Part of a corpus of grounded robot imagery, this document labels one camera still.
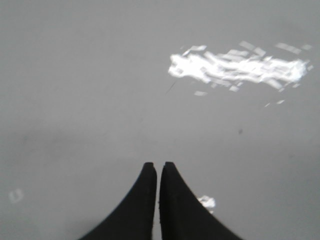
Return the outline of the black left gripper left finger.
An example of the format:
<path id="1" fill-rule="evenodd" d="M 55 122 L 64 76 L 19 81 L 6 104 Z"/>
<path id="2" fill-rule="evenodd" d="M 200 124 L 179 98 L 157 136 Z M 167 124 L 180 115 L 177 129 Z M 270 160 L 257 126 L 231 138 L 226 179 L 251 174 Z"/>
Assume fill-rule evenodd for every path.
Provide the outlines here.
<path id="1" fill-rule="evenodd" d="M 82 240 L 151 240 L 157 191 L 152 162 L 143 164 L 135 183 L 119 205 Z"/>

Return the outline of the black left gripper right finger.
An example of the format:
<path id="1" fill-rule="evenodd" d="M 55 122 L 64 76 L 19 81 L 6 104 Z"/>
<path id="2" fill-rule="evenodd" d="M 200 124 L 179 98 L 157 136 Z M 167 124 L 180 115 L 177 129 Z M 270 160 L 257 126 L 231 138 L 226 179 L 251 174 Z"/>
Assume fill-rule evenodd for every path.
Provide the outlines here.
<path id="1" fill-rule="evenodd" d="M 162 169 L 159 217 L 163 240 L 240 239 L 198 201 L 173 162 Z"/>

